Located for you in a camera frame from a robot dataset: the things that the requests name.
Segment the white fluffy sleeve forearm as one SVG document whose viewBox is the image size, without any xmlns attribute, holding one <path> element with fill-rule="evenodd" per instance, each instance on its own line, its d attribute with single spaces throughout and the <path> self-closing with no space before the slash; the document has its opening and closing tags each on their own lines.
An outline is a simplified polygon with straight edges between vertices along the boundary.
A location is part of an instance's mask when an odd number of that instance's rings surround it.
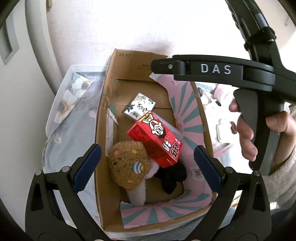
<svg viewBox="0 0 296 241">
<path fill-rule="evenodd" d="M 289 209 L 295 202 L 295 148 L 290 156 L 270 176 L 263 176 L 268 199 L 278 209 Z"/>
</svg>

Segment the person right hand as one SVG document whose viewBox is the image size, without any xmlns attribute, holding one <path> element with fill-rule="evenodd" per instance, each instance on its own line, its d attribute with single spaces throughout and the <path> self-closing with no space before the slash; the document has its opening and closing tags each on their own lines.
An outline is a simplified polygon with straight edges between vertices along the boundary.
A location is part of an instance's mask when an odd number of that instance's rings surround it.
<svg viewBox="0 0 296 241">
<path fill-rule="evenodd" d="M 282 111 L 267 117 L 266 125 L 272 131 L 280 133 L 280 140 L 271 165 L 274 172 L 288 159 L 295 147 L 295 120 L 289 113 Z M 242 116 L 237 121 L 237 131 L 243 157 L 249 161 L 255 161 L 258 150 L 251 141 L 254 133 Z"/>
</svg>

